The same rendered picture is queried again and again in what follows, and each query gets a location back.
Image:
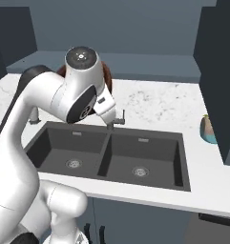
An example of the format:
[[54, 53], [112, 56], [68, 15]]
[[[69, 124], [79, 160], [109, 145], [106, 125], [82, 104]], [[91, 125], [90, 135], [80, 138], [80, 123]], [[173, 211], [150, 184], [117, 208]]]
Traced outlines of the teal bowl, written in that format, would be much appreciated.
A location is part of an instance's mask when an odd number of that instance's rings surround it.
[[211, 144], [216, 144], [217, 139], [214, 134], [214, 130], [209, 119], [209, 115], [205, 114], [200, 121], [199, 133], [201, 138]]

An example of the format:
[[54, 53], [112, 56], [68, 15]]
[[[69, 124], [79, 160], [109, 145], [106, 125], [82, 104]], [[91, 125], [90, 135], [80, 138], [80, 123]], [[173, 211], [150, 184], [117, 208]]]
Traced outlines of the dark wall cabinet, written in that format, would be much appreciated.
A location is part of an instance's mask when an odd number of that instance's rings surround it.
[[0, 79], [7, 66], [37, 51], [28, 7], [0, 7]]

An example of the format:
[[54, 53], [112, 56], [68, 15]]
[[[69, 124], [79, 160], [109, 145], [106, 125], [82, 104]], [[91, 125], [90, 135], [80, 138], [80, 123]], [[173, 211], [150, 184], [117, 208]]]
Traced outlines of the dark tall cabinet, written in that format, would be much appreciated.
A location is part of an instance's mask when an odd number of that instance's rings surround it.
[[230, 166], [230, 0], [201, 10], [194, 58], [222, 161]]

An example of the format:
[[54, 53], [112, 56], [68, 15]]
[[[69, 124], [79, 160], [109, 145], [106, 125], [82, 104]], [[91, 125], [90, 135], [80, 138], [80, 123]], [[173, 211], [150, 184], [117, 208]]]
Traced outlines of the dark grey double sink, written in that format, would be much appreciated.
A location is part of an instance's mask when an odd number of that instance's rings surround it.
[[183, 137], [177, 132], [48, 122], [25, 152], [41, 173], [191, 190]]

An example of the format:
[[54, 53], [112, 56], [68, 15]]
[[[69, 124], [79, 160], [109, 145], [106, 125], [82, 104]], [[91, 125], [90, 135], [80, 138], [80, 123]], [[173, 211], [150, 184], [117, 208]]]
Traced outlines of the blue-grey cupboard door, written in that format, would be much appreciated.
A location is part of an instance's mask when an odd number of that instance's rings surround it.
[[88, 198], [87, 209], [84, 214], [79, 216], [76, 220], [77, 225], [80, 231], [84, 234], [84, 226], [86, 223], [90, 223], [90, 244], [96, 244], [96, 233], [95, 233], [95, 224], [94, 224], [94, 206], [93, 199], [91, 197]]
[[185, 211], [98, 198], [94, 214], [98, 233], [105, 226], [106, 244], [184, 244], [191, 217]]

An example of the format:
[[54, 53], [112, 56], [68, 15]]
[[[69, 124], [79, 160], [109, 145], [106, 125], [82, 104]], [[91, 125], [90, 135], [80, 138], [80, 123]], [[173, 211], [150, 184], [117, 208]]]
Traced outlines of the dark brown bowl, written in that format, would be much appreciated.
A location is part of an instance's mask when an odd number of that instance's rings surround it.
[[[113, 82], [112, 82], [112, 75], [111, 75], [110, 69], [104, 62], [102, 62], [102, 68], [103, 68], [105, 83], [108, 87], [109, 92], [111, 92], [112, 88], [113, 88]], [[56, 73], [61, 75], [62, 77], [65, 77], [66, 76], [66, 66], [63, 65]]]

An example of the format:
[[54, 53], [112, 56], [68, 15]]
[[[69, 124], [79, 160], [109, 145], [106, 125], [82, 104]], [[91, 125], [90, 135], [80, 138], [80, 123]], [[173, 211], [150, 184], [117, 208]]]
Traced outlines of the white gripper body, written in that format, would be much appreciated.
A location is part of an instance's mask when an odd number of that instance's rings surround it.
[[106, 125], [112, 123], [115, 120], [115, 116], [116, 116], [115, 107], [110, 108], [108, 111], [100, 115], [101, 119]]

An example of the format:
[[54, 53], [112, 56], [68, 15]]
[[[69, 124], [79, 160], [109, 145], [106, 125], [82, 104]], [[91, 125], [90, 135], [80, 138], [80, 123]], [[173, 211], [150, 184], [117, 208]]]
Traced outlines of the dark grey tap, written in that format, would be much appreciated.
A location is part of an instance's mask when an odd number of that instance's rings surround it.
[[122, 117], [121, 118], [116, 118], [114, 121], [112, 121], [110, 124], [107, 125], [107, 130], [112, 131], [115, 127], [115, 124], [125, 125], [125, 110], [122, 110]]

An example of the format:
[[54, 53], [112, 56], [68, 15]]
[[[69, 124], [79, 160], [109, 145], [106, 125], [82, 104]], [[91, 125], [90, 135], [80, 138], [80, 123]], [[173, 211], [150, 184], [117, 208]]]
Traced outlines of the grey soap dispenser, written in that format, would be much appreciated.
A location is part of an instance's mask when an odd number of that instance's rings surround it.
[[40, 122], [39, 111], [37, 107], [34, 107], [31, 111], [29, 123], [32, 125], [32, 124], [38, 124], [39, 122]]

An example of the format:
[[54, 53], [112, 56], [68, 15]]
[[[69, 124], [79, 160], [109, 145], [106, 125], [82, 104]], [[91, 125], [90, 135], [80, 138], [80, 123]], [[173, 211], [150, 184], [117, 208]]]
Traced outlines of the grey dishwasher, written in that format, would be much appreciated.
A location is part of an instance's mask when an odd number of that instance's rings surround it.
[[184, 244], [230, 244], [230, 227], [200, 220], [199, 213], [193, 213]]

